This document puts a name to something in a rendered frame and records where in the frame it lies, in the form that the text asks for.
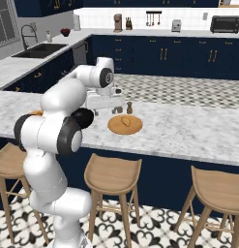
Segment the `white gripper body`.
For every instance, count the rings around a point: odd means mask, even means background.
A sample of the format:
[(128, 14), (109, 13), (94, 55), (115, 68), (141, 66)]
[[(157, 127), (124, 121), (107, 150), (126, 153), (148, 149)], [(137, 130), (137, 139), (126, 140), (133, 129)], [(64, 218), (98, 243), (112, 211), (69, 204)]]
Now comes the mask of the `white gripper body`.
[(116, 96), (101, 96), (97, 93), (87, 95), (86, 107), (88, 109), (108, 109), (122, 106), (122, 98)]

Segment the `grey dishwasher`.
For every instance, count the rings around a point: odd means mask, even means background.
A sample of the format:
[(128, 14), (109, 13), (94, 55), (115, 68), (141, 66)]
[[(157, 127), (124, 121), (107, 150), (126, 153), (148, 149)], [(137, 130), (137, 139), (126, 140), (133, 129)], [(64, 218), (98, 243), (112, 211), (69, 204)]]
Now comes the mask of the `grey dishwasher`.
[(76, 66), (85, 65), (87, 63), (85, 43), (81, 43), (79, 45), (74, 45), (73, 55), (74, 55), (74, 62), (75, 62)]

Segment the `dark blue lower cupboards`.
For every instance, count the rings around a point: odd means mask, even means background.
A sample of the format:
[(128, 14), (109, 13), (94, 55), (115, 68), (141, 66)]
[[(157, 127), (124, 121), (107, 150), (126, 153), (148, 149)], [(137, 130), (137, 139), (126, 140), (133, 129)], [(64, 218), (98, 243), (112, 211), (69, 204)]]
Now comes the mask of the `dark blue lower cupboards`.
[(110, 57), (117, 74), (239, 80), (239, 39), (93, 35), (87, 63)]
[(73, 50), (63, 52), (42, 67), (4, 88), (4, 91), (16, 91), (43, 94), (59, 79), (71, 71), (74, 66)]

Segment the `dark blue cupboards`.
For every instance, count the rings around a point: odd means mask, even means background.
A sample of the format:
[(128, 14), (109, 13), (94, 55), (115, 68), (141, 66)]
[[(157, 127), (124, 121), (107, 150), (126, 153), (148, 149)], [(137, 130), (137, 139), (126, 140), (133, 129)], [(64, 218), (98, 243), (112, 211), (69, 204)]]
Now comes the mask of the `dark blue cupboards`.
[(82, 7), (82, 0), (15, 0), (18, 17), (52, 16)]
[(63, 52), (42, 67), (4, 88), (4, 91), (16, 91), (43, 94), (59, 79), (71, 71), (74, 66), (73, 50)]
[(84, 8), (99, 7), (167, 7), (167, 8), (217, 8), (220, 0), (82, 0)]
[(110, 57), (117, 74), (239, 80), (239, 39), (93, 35), (87, 63)]

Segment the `wooden bar stool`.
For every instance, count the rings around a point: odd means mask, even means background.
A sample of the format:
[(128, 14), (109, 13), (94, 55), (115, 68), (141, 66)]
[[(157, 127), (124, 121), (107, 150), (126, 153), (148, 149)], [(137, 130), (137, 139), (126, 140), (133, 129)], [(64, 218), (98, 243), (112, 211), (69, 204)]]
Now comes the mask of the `wooden bar stool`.
[[(137, 182), (142, 160), (106, 158), (93, 153), (84, 172), (84, 180), (91, 190), (92, 208), (89, 219), (88, 238), (93, 240), (96, 213), (102, 217), (104, 211), (122, 215), (128, 248), (132, 248), (129, 213), (134, 212), (140, 225)], [(103, 195), (117, 196), (120, 206), (103, 206)]]
[[(200, 170), (191, 166), (193, 185), (185, 200), (174, 231), (177, 232), (188, 209), (194, 233), (188, 248), (194, 245), (203, 229), (232, 234), (231, 248), (239, 247), (239, 174), (217, 170)], [(193, 199), (204, 205), (198, 221), (194, 218)]]
[[(23, 171), (23, 162), (25, 158), (26, 153), (10, 142), (0, 150), (0, 196), (3, 203), (11, 243), (15, 243), (15, 240), (11, 223), (9, 196), (18, 196), (24, 199), (29, 198), (31, 194), (29, 183)], [(25, 191), (24, 194), (14, 192), (14, 188), (17, 186), (18, 182), (21, 182)]]

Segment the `black sink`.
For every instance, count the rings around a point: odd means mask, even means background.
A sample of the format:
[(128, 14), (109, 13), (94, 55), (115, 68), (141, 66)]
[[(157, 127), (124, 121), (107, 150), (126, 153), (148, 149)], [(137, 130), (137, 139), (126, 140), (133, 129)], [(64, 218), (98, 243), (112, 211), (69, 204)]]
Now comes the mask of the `black sink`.
[(65, 51), (67, 47), (66, 44), (39, 44), (15, 54), (15, 57), (45, 59)]

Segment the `dark blue island cabinet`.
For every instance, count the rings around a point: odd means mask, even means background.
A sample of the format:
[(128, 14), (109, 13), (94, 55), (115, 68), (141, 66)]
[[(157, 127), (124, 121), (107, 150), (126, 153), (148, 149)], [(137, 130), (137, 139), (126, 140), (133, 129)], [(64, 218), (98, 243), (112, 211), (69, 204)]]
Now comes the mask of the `dark blue island cabinet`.
[(239, 167), (236, 166), (82, 147), (71, 156), (56, 156), (70, 187), (89, 190), (84, 181), (84, 170), (93, 153), (126, 160), (141, 159), (142, 166), (137, 183), (139, 204), (171, 210), (182, 210), (193, 184), (191, 165), (207, 171), (239, 174)]

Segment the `dark curved tap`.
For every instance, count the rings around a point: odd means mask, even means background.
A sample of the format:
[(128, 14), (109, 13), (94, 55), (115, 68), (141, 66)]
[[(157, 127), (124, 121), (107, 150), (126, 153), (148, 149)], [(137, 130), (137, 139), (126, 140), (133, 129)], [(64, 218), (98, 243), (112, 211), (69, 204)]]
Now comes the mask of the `dark curved tap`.
[[(25, 27), (29, 27), (31, 29), (31, 31), (34, 33), (33, 35), (25, 35), (23, 33), (23, 30)], [(27, 48), (29, 48), (29, 45), (26, 44), (26, 38), (34, 38), (36, 43), (38, 42), (38, 37), (37, 37), (37, 33), (34, 29), (34, 27), (30, 24), (24, 24), (21, 29), (20, 29), (20, 33), (21, 33), (21, 38), (22, 38), (22, 43), (23, 43), (23, 48), (24, 50), (27, 50)]]

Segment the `silver toaster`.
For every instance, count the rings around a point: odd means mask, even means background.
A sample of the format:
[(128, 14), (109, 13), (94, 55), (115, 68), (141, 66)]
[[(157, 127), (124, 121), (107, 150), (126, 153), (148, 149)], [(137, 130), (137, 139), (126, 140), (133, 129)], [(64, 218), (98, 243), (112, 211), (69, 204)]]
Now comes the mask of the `silver toaster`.
[(182, 22), (180, 19), (172, 20), (171, 31), (172, 32), (180, 32), (181, 31), (181, 25), (182, 25)]

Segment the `dark blue upper cupboards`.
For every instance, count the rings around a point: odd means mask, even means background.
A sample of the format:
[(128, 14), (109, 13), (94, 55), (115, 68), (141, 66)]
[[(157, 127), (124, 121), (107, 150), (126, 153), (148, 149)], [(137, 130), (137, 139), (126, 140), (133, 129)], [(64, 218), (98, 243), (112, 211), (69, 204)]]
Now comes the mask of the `dark blue upper cupboards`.
[(167, 8), (217, 8), (220, 0), (82, 0), (84, 8), (99, 7), (167, 7)]
[(52, 16), (82, 7), (82, 0), (15, 0), (18, 17)]

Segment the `window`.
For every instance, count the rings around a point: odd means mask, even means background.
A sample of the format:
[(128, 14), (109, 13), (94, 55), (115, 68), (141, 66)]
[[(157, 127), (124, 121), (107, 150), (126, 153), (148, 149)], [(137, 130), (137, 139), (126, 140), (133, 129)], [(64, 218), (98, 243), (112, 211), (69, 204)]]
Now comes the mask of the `window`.
[(11, 0), (0, 0), (0, 47), (20, 40)]

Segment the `black toaster oven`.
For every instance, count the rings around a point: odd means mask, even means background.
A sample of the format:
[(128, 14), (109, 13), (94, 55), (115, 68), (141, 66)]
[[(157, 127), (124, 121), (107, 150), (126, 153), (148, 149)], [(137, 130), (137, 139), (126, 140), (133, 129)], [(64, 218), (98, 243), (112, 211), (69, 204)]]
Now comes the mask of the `black toaster oven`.
[(239, 32), (239, 15), (214, 15), (210, 31), (212, 33), (237, 34)]

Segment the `wooden shelf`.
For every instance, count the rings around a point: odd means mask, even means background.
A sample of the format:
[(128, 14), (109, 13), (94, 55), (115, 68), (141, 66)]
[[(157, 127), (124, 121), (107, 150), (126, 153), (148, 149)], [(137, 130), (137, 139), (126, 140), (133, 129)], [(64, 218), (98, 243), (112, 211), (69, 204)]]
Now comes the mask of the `wooden shelf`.
[(239, 0), (220, 0), (219, 8), (239, 8)]

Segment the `rail with hanging tools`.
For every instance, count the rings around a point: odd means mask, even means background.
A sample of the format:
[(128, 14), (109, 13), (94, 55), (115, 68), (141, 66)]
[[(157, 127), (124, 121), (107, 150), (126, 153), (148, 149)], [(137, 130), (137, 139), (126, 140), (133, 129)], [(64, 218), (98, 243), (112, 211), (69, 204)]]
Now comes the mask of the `rail with hanging tools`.
[(162, 11), (147, 11), (146, 12), (146, 25), (148, 27), (161, 25)]

